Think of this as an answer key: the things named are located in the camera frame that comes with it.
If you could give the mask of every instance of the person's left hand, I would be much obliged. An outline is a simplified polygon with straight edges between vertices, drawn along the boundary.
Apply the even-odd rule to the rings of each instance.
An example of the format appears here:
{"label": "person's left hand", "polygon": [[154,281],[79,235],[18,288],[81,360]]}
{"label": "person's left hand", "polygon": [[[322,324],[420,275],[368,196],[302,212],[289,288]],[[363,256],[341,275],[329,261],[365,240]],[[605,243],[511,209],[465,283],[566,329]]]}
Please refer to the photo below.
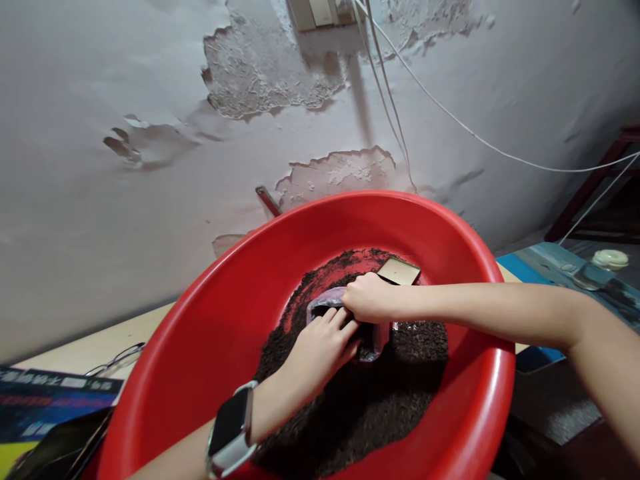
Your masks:
{"label": "person's left hand", "polygon": [[351,320],[340,327],[347,318],[347,310],[327,310],[316,317],[298,335],[287,360],[278,371],[286,391],[294,392],[298,402],[304,405],[324,388],[335,372],[354,357],[357,342],[349,339],[359,324]]}

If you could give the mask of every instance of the red basin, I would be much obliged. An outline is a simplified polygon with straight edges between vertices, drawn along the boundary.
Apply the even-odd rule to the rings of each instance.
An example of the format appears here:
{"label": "red basin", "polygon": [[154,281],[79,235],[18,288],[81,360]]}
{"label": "red basin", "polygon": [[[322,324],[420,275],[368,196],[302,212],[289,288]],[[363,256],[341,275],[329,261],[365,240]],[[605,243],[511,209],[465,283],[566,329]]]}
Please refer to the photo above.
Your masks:
{"label": "red basin", "polygon": [[[503,281],[468,224],[415,195],[345,193],[285,213],[212,264],[164,319],[115,410],[99,480],[126,478],[215,416],[255,373],[304,273],[366,247],[420,266],[426,283]],[[509,412],[513,344],[456,325],[447,332],[450,360],[418,427],[332,478],[486,478]],[[252,465],[238,474],[273,478]]]}

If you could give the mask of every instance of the white watch band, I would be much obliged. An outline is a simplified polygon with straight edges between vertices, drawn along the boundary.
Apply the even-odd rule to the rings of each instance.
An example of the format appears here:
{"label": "white watch band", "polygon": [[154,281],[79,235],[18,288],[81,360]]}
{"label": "white watch band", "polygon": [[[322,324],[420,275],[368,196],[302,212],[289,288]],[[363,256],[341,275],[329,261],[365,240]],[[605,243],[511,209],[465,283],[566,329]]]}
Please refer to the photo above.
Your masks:
{"label": "white watch band", "polygon": [[[250,388],[251,390],[253,390],[257,386],[258,382],[256,382],[256,380],[252,380],[239,387],[235,392],[233,392],[233,394],[235,395],[240,390],[246,388]],[[213,435],[214,428],[215,425],[211,429],[211,435]],[[238,435],[232,442],[230,442],[230,444],[216,453],[213,457],[207,456],[207,474],[209,478],[211,480],[215,480],[230,475],[238,467],[240,467],[240,465],[251,458],[256,448],[258,448],[257,444],[247,445],[246,432],[242,432],[242,434]],[[214,467],[216,471],[221,472],[219,476],[217,476],[214,472]]]}

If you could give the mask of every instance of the wire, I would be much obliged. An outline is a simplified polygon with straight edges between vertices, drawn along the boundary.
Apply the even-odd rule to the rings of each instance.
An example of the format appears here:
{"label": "wire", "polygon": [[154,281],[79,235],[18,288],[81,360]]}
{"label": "wire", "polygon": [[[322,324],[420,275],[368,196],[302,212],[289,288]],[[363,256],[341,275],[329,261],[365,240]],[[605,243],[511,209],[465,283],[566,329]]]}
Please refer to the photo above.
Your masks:
{"label": "wire", "polygon": [[365,32],[362,28],[362,22],[360,20],[360,14],[358,14],[358,7],[355,4],[355,2],[353,0],[351,0],[351,5],[353,6],[353,12],[355,15],[355,19],[356,22],[358,24],[358,30],[360,30],[360,37],[362,38],[362,42],[365,45],[365,50],[367,52],[367,56],[369,57],[369,63],[371,64],[371,70],[373,71],[373,77],[375,78],[375,82],[378,85],[378,92],[380,92],[380,98],[382,99],[382,105],[385,108],[385,113],[387,114],[387,120],[389,120],[389,126],[391,127],[391,131],[393,132],[393,136],[395,137],[395,139],[398,142],[398,146],[400,146],[400,151],[402,152],[402,156],[405,158],[405,163],[407,164],[407,172],[409,173],[409,181],[411,182],[411,186],[413,187],[414,192],[417,194],[417,188],[415,187],[415,185],[413,184],[413,180],[411,179],[411,173],[409,170],[409,152],[407,151],[407,144],[404,144],[403,147],[403,142],[404,142],[404,137],[403,137],[403,142],[400,142],[400,138],[398,137],[398,134],[395,131],[395,128],[393,127],[393,122],[391,120],[391,115],[389,114],[389,109],[387,108],[387,102],[385,101],[385,96],[382,93],[382,86],[380,85],[380,80],[378,80],[378,74],[375,70],[375,67],[373,66],[373,59],[371,58],[371,52],[369,51],[369,45],[367,43],[367,38],[365,36]]}
{"label": "wire", "polygon": [[567,232],[567,234],[566,234],[564,237],[562,237],[562,240],[560,240],[560,241],[558,242],[558,245],[562,245],[562,242],[564,242],[564,240],[566,240],[566,239],[567,239],[567,237],[571,234],[571,232],[573,232],[573,231],[575,230],[575,228],[578,226],[578,224],[579,224],[580,222],[582,222],[582,220],[583,220],[583,219],[584,219],[584,218],[589,214],[589,212],[591,211],[591,209],[592,209],[592,208],[594,208],[595,204],[596,204],[596,203],[598,203],[598,202],[600,201],[600,199],[601,199],[602,197],[604,197],[604,196],[605,196],[606,192],[608,192],[608,191],[611,189],[611,187],[613,186],[613,184],[614,184],[614,183],[616,183],[616,182],[618,181],[618,179],[619,179],[620,177],[622,177],[622,175],[624,175],[624,173],[627,171],[627,169],[628,169],[630,166],[632,166],[633,162],[635,162],[636,158],[638,158],[638,157],[640,157],[640,152],[636,153],[636,154],[633,156],[633,160],[631,160],[631,161],[629,162],[629,164],[628,164],[628,165],[627,165],[627,166],[622,170],[622,172],[618,173],[618,176],[617,176],[616,178],[614,178],[614,179],[613,179],[613,181],[611,182],[611,184],[610,184],[607,188],[605,188],[604,192],[602,192],[600,195],[598,195],[598,198],[596,198],[596,200],[594,200],[594,202],[589,206],[589,208],[586,210],[586,212],[584,212],[584,213],[582,214],[582,216],[581,216],[580,218],[578,218],[578,221],[577,221],[576,223],[574,223],[574,224],[573,224],[573,226],[572,226],[572,227],[571,227],[571,229]]}
{"label": "wire", "polygon": [[[592,168],[588,168],[588,169],[575,169],[575,170],[571,170],[571,169],[554,169],[554,168],[550,168],[550,167],[544,167],[542,165],[537,165],[535,163],[532,163],[530,161],[527,160],[523,160],[522,158],[518,158],[515,157],[514,155],[510,155],[502,150],[500,150],[497,147],[494,147],[492,144],[490,144],[488,141],[484,140],[483,138],[479,137],[478,135],[476,135],[470,128],[468,128],[468,126],[466,126],[464,123],[462,123],[462,121],[458,120],[458,118],[456,118],[456,116],[454,114],[452,114],[449,110],[447,110],[447,108],[442,105],[442,103],[440,103],[432,94],[430,94],[430,92],[427,90],[427,88],[422,84],[422,82],[420,82],[420,80],[418,80],[418,77],[415,76],[414,72],[411,70],[411,68],[408,66],[407,62],[405,62],[405,60],[402,58],[402,56],[400,55],[400,52],[398,51],[398,49],[395,47],[395,45],[393,44],[393,42],[390,40],[390,38],[387,36],[387,34],[384,32],[384,30],[382,30],[382,28],[380,27],[380,25],[378,25],[378,23],[373,19],[373,16],[369,14],[369,12],[367,11],[367,8],[362,4],[362,2],[360,0],[352,0],[352,2],[355,2],[361,9],[362,12],[367,16],[367,18],[369,18],[369,21],[371,22],[371,24],[373,25],[372,27],[372,35],[373,35],[373,39],[376,42],[377,45],[377,36],[375,33],[375,30],[377,29],[378,32],[380,32],[380,34],[382,34],[382,36],[385,38],[385,40],[388,42],[388,44],[391,46],[391,48],[393,49],[393,51],[395,52],[396,56],[398,57],[398,59],[400,60],[400,62],[402,62],[402,65],[404,65],[404,67],[407,69],[407,71],[409,72],[409,74],[413,77],[413,79],[416,81],[416,83],[420,86],[420,88],[422,89],[422,91],[424,93],[427,94],[427,96],[432,100],[432,102],[434,102],[443,112],[445,112],[448,116],[450,116],[458,125],[460,125],[462,128],[464,128],[464,130],[466,130],[469,134],[471,134],[474,138],[476,138],[476,140],[478,140],[479,142],[483,143],[484,145],[486,145],[487,147],[489,147],[490,149],[498,152],[500,155],[504,155],[507,158],[513,159],[513,160],[517,160],[518,162],[522,162],[522,163],[526,163],[527,165],[530,165],[532,167],[536,167],[542,170],[546,170],[546,171],[552,171],[552,172],[560,172],[560,173],[582,173],[582,172],[588,172],[588,171],[593,171],[593,170],[598,170],[604,167],[608,167],[610,165],[614,165],[616,163],[622,162],[624,160],[630,159],[632,158],[635,153],[632,153],[631,155],[629,155],[628,157],[624,157],[621,159],[618,159],[616,161],[610,162],[610,163],[606,163],[604,165],[598,165],[596,167],[592,167]],[[383,58],[382,56],[380,56],[380,64],[383,64]]]}
{"label": "wire", "polygon": [[[385,62],[383,61],[382,58],[382,52],[380,51],[380,45],[378,44],[378,36],[375,35],[375,28],[373,25],[373,15],[371,14],[371,0],[365,0],[367,2],[367,13],[368,13],[368,18],[369,18],[369,23],[371,25],[371,31],[374,33],[373,35],[373,42],[375,44],[375,50],[378,54],[378,58],[380,59],[380,68],[382,68],[382,76],[385,79],[385,85],[387,86],[387,93],[389,94],[389,100],[391,101],[391,106],[393,107],[393,112],[395,114],[395,120],[396,122],[398,122],[398,130],[400,131],[400,137],[402,138],[402,144],[405,146],[405,152],[407,152],[407,156],[405,158],[406,160],[406,164],[407,164],[407,174],[409,176],[409,182],[411,182],[411,186],[413,187],[413,192],[417,195],[418,194],[418,189],[415,187],[415,184],[413,182],[413,178],[411,177],[411,164],[409,162],[409,150],[407,148],[407,142],[405,141],[405,134],[402,132],[402,125],[400,124],[400,116],[398,115],[398,110],[396,110],[395,108],[395,102],[393,101],[393,95],[391,94],[391,87],[389,86],[389,80],[387,78],[387,70],[385,68]],[[373,61],[371,60],[371,56],[369,56],[369,60],[371,62],[371,68],[373,67]]]}
{"label": "wire", "polygon": [[351,0],[351,6],[353,7],[353,14],[355,15],[355,19],[356,22],[358,24],[358,30],[360,30],[360,37],[362,38],[362,43],[365,46],[365,50],[367,52],[367,56],[369,58],[369,64],[371,65],[371,70],[373,71],[373,77],[375,78],[375,82],[378,85],[378,92],[380,92],[380,98],[382,99],[382,105],[385,108],[385,113],[387,114],[387,120],[389,120],[389,126],[391,127],[391,131],[393,132],[393,135],[395,136],[395,139],[398,142],[398,145],[400,146],[400,151],[402,152],[402,156],[405,158],[405,164],[407,166],[407,174],[409,176],[409,182],[411,183],[411,186],[413,188],[413,192],[417,195],[418,194],[418,188],[416,188],[414,182],[413,182],[413,178],[411,177],[411,166],[409,165],[409,150],[407,148],[407,144],[405,142],[405,136],[402,134],[402,126],[400,125],[400,118],[398,117],[398,112],[395,109],[395,103],[393,102],[393,96],[391,95],[391,91],[389,90],[389,83],[387,82],[387,74],[383,69],[383,73],[385,74],[385,83],[387,84],[387,91],[389,92],[389,99],[391,100],[391,105],[393,106],[393,111],[395,112],[395,118],[398,122],[398,128],[400,130],[400,136],[402,137],[402,142],[400,142],[400,138],[398,137],[398,134],[395,131],[395,128],[393,127],[393,122],[391,120],[391,115],[389,114],[389,109],[387,108],[387,102],[385,101],[385,96],[382,93],[382,86],[380,86],[380,80],[378,80],[378,74],[375,70],[375,66],[373,63],[373,58],[371,58],[371,52],[369,50],[369,44],[367,42],[367,37],[365,35],[365,31],[362,27],[362,22],[360,20],[360,14],[358,12],[358,7],[355,4],[355,2],[353,0]]}

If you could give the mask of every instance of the white wall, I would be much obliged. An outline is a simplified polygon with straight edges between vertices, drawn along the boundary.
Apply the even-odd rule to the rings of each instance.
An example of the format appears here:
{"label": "white wall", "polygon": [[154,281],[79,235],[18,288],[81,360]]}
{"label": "white wall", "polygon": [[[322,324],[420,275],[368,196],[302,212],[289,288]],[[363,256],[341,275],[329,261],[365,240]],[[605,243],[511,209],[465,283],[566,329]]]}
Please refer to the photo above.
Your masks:
{"label": "white wall", "polygon": [[[285,206],[372,182],[408,187],[357,29],[301,35],[282,0],[227,3],[0,4],[0,361],[177,296],[215,259],[216,237],[268,220],[253,189],[263,184],[276,194],[289,163],[300,165]],[[392,23],[381,4],[378,17],[398,42],[416,30],[403,54],[431,91],[515,155],[554,167],[593,165],[615,128],[638,112],[634,0],[444,1],[445,11],[458,9],[455,21],[396,0]],[[430,23],[412,26],[415,18]],[[216,30],[205,56],[203,37]],[[254,30],[272,48],[230,36],[251,39]],[[222,47],[226,64],[216,57]],[[264,70],[265,55],[276,68]],[[205,72],[205,84],[207,59],[213,80]],[[217,113],[210,93],[221,111],[239,95],[221,94],[225,74],[235,73],[225,80],[230,90],[246,80],[232,63],[262,89],[261,102],[240,106],[245,113],[280,107],[241,119]],[[328,100],[305,102],[316,94],[306,83],[274,97],[279,75],[301,76],[300,65],[330,84]],[[560,189],[583,178],[498,157],[430,103],[397,59],[386,65],[421,194],[462,213],[490,247],[544,224]],[[103,143],[107,136],[128,159]],[[389,157],[396,170],[382,168],[383,178],[371,182],[368,165],[388,165]],[[323,173],[305,166],[312,159]],[[329,182],[327,168],[351,180]],[[315,179],[314,189],[296,183],[303,177]]]}

